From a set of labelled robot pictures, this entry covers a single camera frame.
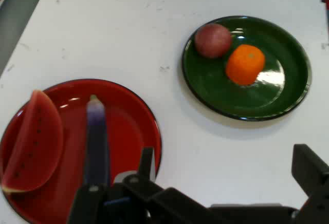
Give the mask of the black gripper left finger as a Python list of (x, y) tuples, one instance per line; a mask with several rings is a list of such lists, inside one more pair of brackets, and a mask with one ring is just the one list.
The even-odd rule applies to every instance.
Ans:
[(87, 156), (85, 182), (77, 190), (68, 223), (209, 223), (210, 211), (174, 188), (151, 178), (154, 150), (142, 150), (138, 171), (109, 186), (108, 156)]

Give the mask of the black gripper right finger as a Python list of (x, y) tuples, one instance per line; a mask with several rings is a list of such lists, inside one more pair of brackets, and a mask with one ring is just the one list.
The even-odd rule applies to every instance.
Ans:
[(306, 144), (295, 144), (291, 173), (308, 196), (295, 223), (328, 223), (328, 165)]

